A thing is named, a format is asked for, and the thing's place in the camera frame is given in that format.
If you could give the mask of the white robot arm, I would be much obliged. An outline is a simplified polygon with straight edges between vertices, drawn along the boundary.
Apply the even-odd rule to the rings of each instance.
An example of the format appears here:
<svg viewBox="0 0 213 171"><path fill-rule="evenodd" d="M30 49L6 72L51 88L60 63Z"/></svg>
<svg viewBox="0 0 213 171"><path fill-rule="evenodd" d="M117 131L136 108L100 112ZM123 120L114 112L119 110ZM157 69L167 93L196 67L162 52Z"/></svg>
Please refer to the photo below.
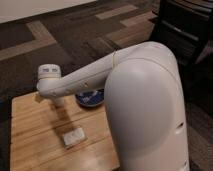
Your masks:
<svg viewBox="0 0 213 171"><path fill-rule="evenodd" d="M121 171L190 171L184 93L174 53L147 41L66 76L38 67L38 95L58 99L102 89Z"/></svg>

